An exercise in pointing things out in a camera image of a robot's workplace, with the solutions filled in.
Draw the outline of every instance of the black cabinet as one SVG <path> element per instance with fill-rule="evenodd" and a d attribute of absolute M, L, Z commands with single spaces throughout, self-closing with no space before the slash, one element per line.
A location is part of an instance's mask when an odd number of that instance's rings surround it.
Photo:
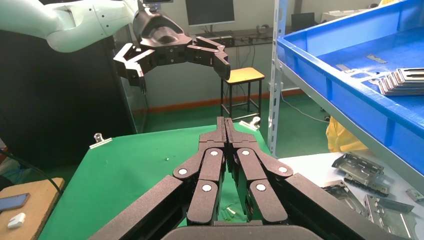
<path fill-rule="evenodd" d="M 36 166 L 77 164 L 104 138 L 135 133 L 113 38 L 71 53 L 0 31 L 0 139 Z"/>

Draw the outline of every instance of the stool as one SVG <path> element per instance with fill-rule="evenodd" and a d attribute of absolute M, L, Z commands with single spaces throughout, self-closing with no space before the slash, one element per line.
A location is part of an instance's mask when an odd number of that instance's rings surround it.
<path fill-rule="evenodd" d="M 249 117 L 259 116 L 261 117 L 261 102 L 262 102 L 262 80 L 265 78 L 265 76 L 255 70 L 253 67 L 246 67 L 246 68 L 240 68 L 231 70 L 230 76 L 228 80 L 224 80 L 221 78 L 221 117 L 224 116 L 224 110 L 229 115 L 229 117 L 235 121 L 240 119 L 245 119 Z M 258 104 L 254 102 L 251 99 L 251 83 L 259 81 L 259 100 Z M 229 87 L 229 105 L 224 105 L 224 82 L 228 84 Z M 239 104 L 233 105 L 233 86 L 239 85 L 239 84 L 248 84 L 247 87 L 247 102 L 242 102 Z M 246 116 L 236 117 L 233 118 L 233 107 L 238 107 L 242 105 L 247 105 L 247 111 L 250 111 L 250 105 L 255 106 L 258 110 L 258 113 L 249 114 Z"/>

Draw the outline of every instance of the stack of metal parts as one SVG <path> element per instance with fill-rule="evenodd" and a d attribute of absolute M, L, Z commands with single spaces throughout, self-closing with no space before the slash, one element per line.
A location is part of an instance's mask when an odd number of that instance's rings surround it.
<path fill-rule="evenodd" d="M 327 182 L 322 189 L 398 239 L 418 240 L 414 206 L 365 194 L 364 207 L 342 180 Z"/>
<path fill-rule="evenodd" d="M 336 199 L 340 200 L 344 204 L 348 205 L 352 210 L 366 217 L 367 211 L 357 197 L 349 190 L 348 186 L 342 181 L 330 181 L 327 182 L 322 189 L 327 193 L 333 195 Z"/>
<path fill-rule="evenodd" d="M 376 178 L 383 174 L 383 166 L 353 153 L 346 153 L 336 159 L 332 167 L 346 172 L 344 180 L 348 183 L 383 197 L 389 194 L 388 187 L 375 183 Z M 415 233 L 417 222 L 411 212 L 414 206 L 369 194 L 365 194 L 363 205 L 342 180 L 328 182 L 322 189 L 386 232 L 398 236 L 398 239 L 418 240 Z M 413 190 L 406 192 L 410 195 L 414 193 Z M 415 193 L 411 198 L 417 202 L 421 199 L 420 195 Z"/>
<path fill-rule="evenodd" d="M 384 96 L 424 95 L 424 68 L 398 68 L 378 81 Z"/>
<path fill-rule="evenodd" d="M 366 194 L 367 218 L 386 232 L 402 240 L 418 240 L 415 233 L 417 222 L 411 212 L 414 206 Z"/>
<path fill-rule="evenodd" d="M 378 176 L 383 175 L 384 167 L 366 158 L 352 153 L 346 153 L 332 164 L 346 173 L 344 180 L 360 188 L 366 189 L 382 197 L 389 195 L 389 187 L 376 183 Z"/>

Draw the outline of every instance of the green floor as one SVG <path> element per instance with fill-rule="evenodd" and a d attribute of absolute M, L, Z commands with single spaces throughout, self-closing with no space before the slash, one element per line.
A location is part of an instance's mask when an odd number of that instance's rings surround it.
<path fill-rule="evenodd" d="M 296 95 L 286 97 L 285 100 L 302 112 L 311 115 L 317 119 L 324 119 L 325 112 L 321 112 L 321 108 L 307 95 Z M 269 99 L 262 101 L 263 119 L 260 126 L 260 132 L 267 141 L 268 136 L 268 112 Z M 217 116 L 220 114 L 218 105 L 198 107 L 185 110 L 168 111 L 161 113 L 149 113 L 147 115 L 146 133 L 192 128 L 199 126 L 214 125 L 217 122 Z M 238 107 L 234 110 L 234 117 L 246 115 L 246 106 Z M 278 134 L 276 143 L 276 155 L 279 158 L 287 158 L 302 155 L 328 153 L 327 124 L 313 120 L 307 116 L 300 114 L 286 103 L 280 103 L 278 118 Z M 61 177 L 65 180 L 65 186 L 69 183 L 77 165 L 64 166 L 57 168 L 43 169 L 46 174 L 52 178 Z M 24 173 L 17 183 L 28 183 L 45 179 L 36 172 Z"/>

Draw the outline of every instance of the blue storage bin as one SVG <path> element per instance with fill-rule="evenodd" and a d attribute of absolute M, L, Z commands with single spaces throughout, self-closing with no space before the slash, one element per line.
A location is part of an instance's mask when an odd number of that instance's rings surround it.
<path fill-rule="evenodd" d="M 396 68 L 424 67 L 424 0 L 374 8 L 280 37 L 277 43 L 282 62 L 424 174 L 424 96 L 386 97 L 368 81 Z M 359 74 L 351 76 L 338 64 Z"/>

